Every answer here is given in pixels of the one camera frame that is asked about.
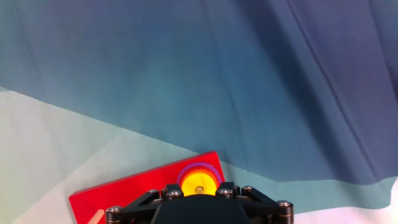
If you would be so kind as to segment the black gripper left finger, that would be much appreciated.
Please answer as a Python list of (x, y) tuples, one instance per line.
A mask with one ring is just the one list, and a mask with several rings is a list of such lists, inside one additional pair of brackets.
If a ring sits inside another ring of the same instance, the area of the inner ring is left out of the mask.
[(125, 224), (137, 219), (152, 218), (162, 203), (182, 197), (183, 191), (178, 184), (166, 185), (161, 190), (150, 189), (125, 207), (107, 208), (106, 224)]

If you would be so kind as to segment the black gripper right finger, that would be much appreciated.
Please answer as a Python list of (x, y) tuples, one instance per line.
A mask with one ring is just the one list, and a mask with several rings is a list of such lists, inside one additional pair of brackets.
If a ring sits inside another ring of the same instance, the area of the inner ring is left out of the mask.
[(222, 182), (216, 196), (236, 202), (252, 223), (294, 224), (292, 202), (275, 201), (250, 185), (239, 187), (233, 182)]

